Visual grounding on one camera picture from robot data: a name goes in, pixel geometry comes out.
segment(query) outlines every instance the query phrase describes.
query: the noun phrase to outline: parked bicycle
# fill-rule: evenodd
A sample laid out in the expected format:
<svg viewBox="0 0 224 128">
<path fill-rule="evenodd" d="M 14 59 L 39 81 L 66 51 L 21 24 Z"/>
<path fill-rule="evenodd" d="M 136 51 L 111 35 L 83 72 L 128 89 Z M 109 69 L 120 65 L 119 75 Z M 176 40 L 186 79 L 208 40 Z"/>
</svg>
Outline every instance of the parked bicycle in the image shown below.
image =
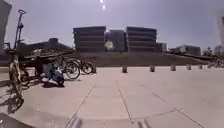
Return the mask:
<svg viewBox="0 0 224 128">
<path fill-rule="evenodd" d="M 44 63 L 44 60 L 40 60 L 41 57 L 38 57 L 37 59 L 37 66 L 42 65 L 46 65 L 48 64 L 49 66 L 49 71 L 50 74 L 47 75 L 48 80 L 52 79 L 55 77 L 55 75 L 58 75 L 58 78 L 55 78 L 54 80 L 58 83 L 58 84 L 62 84 L 64 83 L 64 76 L 63 74 L 66 74 L 68 76 L 69 79 L 77 79 L 80 76 L 80 69 L 79 66 L 72 62 L 72 61 L 67 61 L 67 59 L 65 59 L 63 57 L 64 54 L 57 56 L 57 59 L 55 59 L 55 61 L 52 61 L 50 63 Z M 37 71 L 37 70 L 41 70 L 41 69 L 36 69 L 35 71 L 35 76 L 39 76 L 39 79 L 42 79 L 41 77 L 41 73 L 43 73 L 44 71 Z"/>
<path fill-rule="evenodd" d="M 14 49 L 8 50 L 8 53 L 12 55 L 12 60 L 9 65 L 9 78 L 12 82 L 13 90 L 15 91 L 17 97 L 23 101 L 23 95 L 22 95 L 22 80 L 21 80 L 21 70 L 20 70 L 20 64 L 19 64 L 19 58 L 17 53 L 17 46 L 21 42 L 21 32 L 23 29 L 23 24 L 21 22 L 22 16 L 26 13 L 23 10 L 18 11 L 20 13 L 18 25 L 16 29 L 16 37 L 15 37 L 15 44 Z"/>
<path fill-rule="evenodd" d="M 23 99 L 21 88 L 21 72 L 19 68 L 18 56 L 16 55 L 16 50 L 11 49 L 9 51 L 9 54 L 12 55 L 12 60 L 9 65 L 9 79 L 17 97 Z"/>
<path fill-rule="evenodd" d="M 83 58 L 81 58 L 80 60 L 76 60 L 76 59 L 71 59 L 71 60 L 77 65 L 79 65 L 80 70 L 83 71 L 85 74 L 90 74 L 93 72 L 92 63 L 84 61 Z"/>
</svg>

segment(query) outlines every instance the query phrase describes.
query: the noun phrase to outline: office building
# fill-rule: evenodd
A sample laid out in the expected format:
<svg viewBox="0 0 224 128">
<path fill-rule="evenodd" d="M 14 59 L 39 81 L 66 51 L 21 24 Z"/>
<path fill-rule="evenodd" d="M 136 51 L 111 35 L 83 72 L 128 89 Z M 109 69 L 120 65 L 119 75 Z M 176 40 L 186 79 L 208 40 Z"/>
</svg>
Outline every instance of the office building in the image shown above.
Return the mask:
<svg viewBox="0 0 224 128">
<path fill-rule="evenodd" d="M 162 44 L 156 43 L 156 29 L 127 27 L 126 36 L 128 52 L 162 52 Z"/>
<path fill-rule="evenodd" d="M 105 34 L 106 43 L 110 43 L 109 52 L 125 52 L 125 32 L 124 30 L 109 30 Z"/>
<path fill-rule="evenodd" d="M 74 43 L 80 52 L 105 52 L 105 26 L 74 28 Z"/>
<path fill-rule="evenodd" d="M 10 4 L 8 4 L 4 0 L 0 0 L 0 54 L 4 53 L 6 26 L 8 23 L 11 8 L 12 6 Z"/>
</svg>

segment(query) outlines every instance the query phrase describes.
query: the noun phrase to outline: wall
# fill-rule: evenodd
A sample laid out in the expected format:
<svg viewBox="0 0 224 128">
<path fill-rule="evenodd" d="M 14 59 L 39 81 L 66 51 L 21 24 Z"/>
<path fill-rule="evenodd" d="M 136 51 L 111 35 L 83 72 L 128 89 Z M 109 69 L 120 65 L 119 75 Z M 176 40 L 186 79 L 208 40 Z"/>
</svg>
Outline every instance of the wall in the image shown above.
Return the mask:
<svg viewBox="0 0 224 128">
<path fill-rule="evenodd" d="M 0 54 L 4 53 L 6 26 L 11 8 L 12 6 L 10 4 L 6 3 L 4 0 L 0 0 Z"/>
</svg>

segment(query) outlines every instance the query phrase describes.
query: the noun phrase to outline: bicycle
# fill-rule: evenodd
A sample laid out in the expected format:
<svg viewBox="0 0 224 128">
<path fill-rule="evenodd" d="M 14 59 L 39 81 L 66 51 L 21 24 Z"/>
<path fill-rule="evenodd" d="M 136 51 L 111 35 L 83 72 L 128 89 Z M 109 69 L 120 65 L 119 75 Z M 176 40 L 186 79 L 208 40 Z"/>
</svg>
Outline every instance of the bicycle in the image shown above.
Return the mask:
<svg viewBox="0 0 224 128">
<path fill-rule="evenodd" d="M 22 94 L 22 86 L 21 86 L 21 71 L 19 65 L 19 58 L 17 54 L 17 46 L 21 42 L 21 32 L 23 29 L 23 24 L 21 22 L 22 16 L 26 13 L 24 10 L 19 10 L 20 13 L 18 25 L 16 29 L 16 37 L 15 37 L 15 44 L 14 49 L 8 50 L 9 54 L 12 55 L 12 60 L 9 65 L 9 78 L 12 82 L 13 90 L 15 91 L 17 97 L 23 101 L 23 94 Z"/>
<path fill-rule="evenodd" d="M 9 52 L 10 54 L 12 54 L 12 61 L 9 65 L 9 78 L 17 97 L 23 100 L 21 88 L 21 72 L 19 68 L 18 56 L 16 55 L 15 50 L 10 50 Z"/>
<path fill-rule="evenodd" d="M 77 79 L 80 76 L 79 65 L 73 61 L 68 61 L 63 56 L 60 61 L 60 67 L 62 68 L 62 73 L 65 73 L 72 80 Z"/>
<path fill-rule="evenodd" d="M 76 63 L 79 68 L 85 73 L 90 74 L 93 72 L 93 65 L 90 62 L 83 61 L 81 58 L 80 60 L 71 59 L 74 63 Z"/>
<path fill-rule="evenodd" d="M 52 68 L 50 69 L 49 80 L 55 76 L 55 71 L 58 69 L 62 72 L 62 74 L 66 74 L 72 80 L 77 79 L 80 76 L 80 69 L 76 63 L 72 61 L 67 61 L 65 57 L 62 57 L 61 60 L 58 61 L 58 63 L 56 62 L 57 61 L 51 62 Z M 38 74 L 37 70 L 35 71 L 35 76 L 37 76 L 39 79 L 41 78 L 41 74 Z"/>
</svg>

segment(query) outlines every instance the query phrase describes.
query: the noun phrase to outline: bicycle wheel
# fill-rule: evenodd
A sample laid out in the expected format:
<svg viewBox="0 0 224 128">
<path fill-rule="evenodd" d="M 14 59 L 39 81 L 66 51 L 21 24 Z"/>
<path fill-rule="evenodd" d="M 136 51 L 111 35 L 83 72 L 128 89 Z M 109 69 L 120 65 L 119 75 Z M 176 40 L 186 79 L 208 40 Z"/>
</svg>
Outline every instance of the bicycle wheel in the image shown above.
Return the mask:
<svg viewBox="0 0 224 128">
<path fill-rule="evenodd" d="M 12 87 L 13 87 L 13 90 L 15 91 L 16 95 L 20 99 L 23 99 L 21 82 L 18 79 L 18 75 L 15 73 L 12 74 Z"/>
<path fill-rule="evenodd" d="M 73 63 L 73 62 L 69 62 L 69 63 L 66 64 L 65 72 L 66 72 L 66 75 L 70 79 L 73 79 L 73 80 L 77 79 L 80 75 L 79 66 L 76 63 Z"/>
<path fill-rule="evenodd" d="M 25 68 L 22 68 L 22 67 L 20 67 L 20 71 L 21 71 L 21 85 L 25 87 L 29 87 L 28 86 L 30 83 L 29 73 L 27 72 Z"/>
<path fill-rule="evenodd" d="M 89 62 L 85 62 L 83 65 L 82 65 L 82 71 L 86 74 L 90 74 L 93 72 L 93 65 Z"/>
</svg>

